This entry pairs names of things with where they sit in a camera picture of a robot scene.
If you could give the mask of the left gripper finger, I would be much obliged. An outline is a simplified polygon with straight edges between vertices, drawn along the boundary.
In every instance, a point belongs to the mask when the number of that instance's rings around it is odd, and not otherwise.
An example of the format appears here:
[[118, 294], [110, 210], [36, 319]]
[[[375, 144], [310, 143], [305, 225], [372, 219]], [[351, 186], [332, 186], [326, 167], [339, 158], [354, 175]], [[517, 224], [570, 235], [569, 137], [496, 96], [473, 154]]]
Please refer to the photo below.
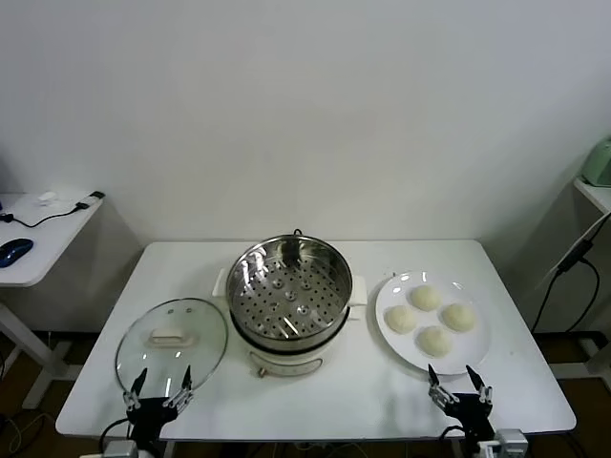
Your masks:
[[123, 392], [123, 401], [128, 410], [135, 410], [140, 407], [139, 394], [145, 383], [147, 372], [148, 368], [144, 367], [133, 381], [131, 388]]
[[192, 385], [191, 365], [188, 365], [182, 378], [180, 390], [173, 396], [168, 397], [162, 405], [167, 408], [186, 408], [193, 398]]

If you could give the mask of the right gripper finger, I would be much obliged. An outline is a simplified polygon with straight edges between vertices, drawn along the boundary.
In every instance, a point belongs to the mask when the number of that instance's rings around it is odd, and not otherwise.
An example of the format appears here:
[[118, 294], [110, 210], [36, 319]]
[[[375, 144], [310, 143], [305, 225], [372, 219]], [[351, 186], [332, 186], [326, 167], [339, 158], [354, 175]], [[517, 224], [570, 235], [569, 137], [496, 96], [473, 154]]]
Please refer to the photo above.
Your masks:
[[456, 397], [440, 384], [438, 376], [431, 364], [428, 365], [428, 374], [430, 385], [428, 394], [433, 403], [439, 408], [446, 408], [449, 405], [455, 404]]
[[492, 404], [493, 389], [484, 383], [482, 377], [471, 366], [467, 364], [466, 369], [475, 389], [475, 393], [471, 393], [468, 396], [469, 401], [490, 406]]

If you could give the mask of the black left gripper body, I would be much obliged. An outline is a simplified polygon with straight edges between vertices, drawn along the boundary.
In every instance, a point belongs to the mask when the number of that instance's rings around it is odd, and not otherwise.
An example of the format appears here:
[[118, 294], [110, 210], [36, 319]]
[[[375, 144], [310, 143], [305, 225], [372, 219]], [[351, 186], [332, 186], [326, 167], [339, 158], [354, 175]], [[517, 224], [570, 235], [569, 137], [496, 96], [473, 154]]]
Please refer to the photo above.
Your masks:
[[179, 411], [175, 406], [167, 406], [166, 398], [147, 398], [139, 401], [139, 406], [129, 406], [127, 419], [132, 426], [128, 439], [136, 443], [139, 451], [151, 457], [160, 457], [159, 435], [163, 427], [174, 422]]

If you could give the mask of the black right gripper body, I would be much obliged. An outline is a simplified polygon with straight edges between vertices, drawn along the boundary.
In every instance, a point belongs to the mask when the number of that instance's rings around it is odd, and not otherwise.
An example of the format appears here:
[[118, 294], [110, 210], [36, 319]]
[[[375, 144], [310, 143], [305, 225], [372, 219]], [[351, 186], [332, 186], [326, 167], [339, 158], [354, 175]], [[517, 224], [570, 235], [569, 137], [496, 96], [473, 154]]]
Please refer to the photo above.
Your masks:
[[489, 421], [492, 402], [475, 393], [455, 393], [456, 401], [448, 404], [448, 415], [462, 426], [470, 442], [488, 441], [495, 437]]

